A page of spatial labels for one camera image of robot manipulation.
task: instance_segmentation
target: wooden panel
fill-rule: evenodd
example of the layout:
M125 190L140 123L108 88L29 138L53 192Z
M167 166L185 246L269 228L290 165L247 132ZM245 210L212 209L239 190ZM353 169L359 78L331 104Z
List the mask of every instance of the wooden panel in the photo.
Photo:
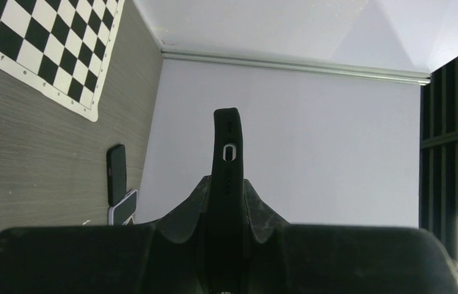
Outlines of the wooden panel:
M138 188L161 67L160 50L128 0L98 122L0 70L0 230L106 224L106 150L126 145L128 188Z

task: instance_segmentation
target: light strip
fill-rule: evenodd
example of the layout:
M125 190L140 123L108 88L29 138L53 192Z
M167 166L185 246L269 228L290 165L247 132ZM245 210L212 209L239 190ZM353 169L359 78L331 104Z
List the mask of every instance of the light strip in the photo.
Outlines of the light strip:
M367 78L370 80L394 81L417 85L429 84L429 74L421 72L406 72L400 70L375 69L371 67L344 66L318 62L288 61L283 59L261 59L254 56L222 55L195 51L163 50L162 55L167 59L232 64L236 66L261 67L268 69L293 70L317 74L339 75L343 77Z

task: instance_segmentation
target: black phone case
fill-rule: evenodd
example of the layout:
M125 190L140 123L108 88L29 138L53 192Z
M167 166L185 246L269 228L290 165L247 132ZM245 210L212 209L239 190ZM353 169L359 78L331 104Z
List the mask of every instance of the black phone case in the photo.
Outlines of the black phone case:
M116 145L106 153L108 204L115 206L126 195L126 147Z
M207 230L240 233L243 211L243 133L236 108L214 112L215 144L208 198Z

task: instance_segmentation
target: phone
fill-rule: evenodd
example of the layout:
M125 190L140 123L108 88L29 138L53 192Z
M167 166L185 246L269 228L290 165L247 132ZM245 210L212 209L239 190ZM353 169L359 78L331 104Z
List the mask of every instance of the phone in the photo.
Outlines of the phone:
M139 191L131 190L115 206L108 210L109 225L132 225L135 223L135 211Z
M108 204L115 206L126 195L126 147L116 145L106 153Z
M207 202L207 231L241 233L243 202L243 132L236 108L214 112L214 153Z

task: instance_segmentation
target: chess mat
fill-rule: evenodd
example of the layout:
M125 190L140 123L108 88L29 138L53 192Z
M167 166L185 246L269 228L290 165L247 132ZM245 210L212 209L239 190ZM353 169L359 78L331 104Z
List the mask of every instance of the chess mat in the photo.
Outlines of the chess mat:
M0 0L0 69L90 121L124 0Z

